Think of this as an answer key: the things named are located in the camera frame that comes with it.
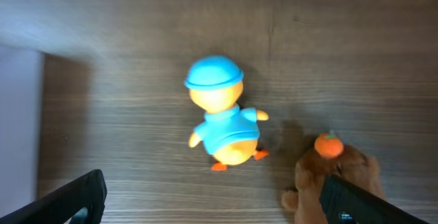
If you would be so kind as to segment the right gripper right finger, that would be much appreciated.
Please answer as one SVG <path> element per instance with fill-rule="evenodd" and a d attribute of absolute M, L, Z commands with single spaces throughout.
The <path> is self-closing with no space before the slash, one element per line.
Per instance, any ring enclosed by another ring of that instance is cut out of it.
<path fill-rule="evenodd" d="M 328 224 L 428 224 L 336 175 L 326 177 L 320 203 Z"/>

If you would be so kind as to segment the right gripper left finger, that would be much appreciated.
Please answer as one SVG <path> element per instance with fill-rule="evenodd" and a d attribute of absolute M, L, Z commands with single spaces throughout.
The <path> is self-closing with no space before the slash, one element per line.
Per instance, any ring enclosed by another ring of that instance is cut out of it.
<path fill-rule="evenodd" d="M 1 224 L 99 224 L 106 196 L 103 173 L 95 169 L 1 217 Z"/>

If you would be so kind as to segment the brown plush capybara toy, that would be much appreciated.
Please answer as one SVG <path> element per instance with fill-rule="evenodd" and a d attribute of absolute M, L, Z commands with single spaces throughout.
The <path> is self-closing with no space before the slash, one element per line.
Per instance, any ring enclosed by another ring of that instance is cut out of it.
<path fill-rule="evenodd" d="M 294 213 L 295 224 L 323 224 L 327 219 L 319 198 L 328 175 L 337 175 L 386 199 L 379 173 L 375 157 L 344 144 L 334 133 L 320 134 L 314 146 L 297 161 L 295 187 L 282 194 L 282 204 Z"/>

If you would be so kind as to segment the yellow duck toy blue hat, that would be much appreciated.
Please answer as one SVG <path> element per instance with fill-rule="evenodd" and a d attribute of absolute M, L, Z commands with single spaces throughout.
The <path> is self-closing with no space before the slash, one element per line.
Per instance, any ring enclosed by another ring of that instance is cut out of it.
<path fill-rule="evenodd" d="M 257 123 L 269 115 L 256 108 L 242 109 L 237 100 L 244 90 L 244 72 L 230 58 L 211 55 L 196 61 L 189 69 L 185 87 L 190 99 L 204 113 L 188 140 L 189 147 L 202 143 L 208 155 L 216 160 L 213 171 L 225 171 L 254 158 L 265 158 L 269 151 L 258 147 Z"/>

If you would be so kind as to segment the white box pink interior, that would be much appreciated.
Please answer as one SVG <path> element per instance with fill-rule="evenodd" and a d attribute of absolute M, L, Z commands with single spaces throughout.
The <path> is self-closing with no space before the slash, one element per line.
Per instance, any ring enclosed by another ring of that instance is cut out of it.
<path fill-rule="evenodd" d="M 36 199 L 44 56 L 1 46 L 1 216 Z"/>

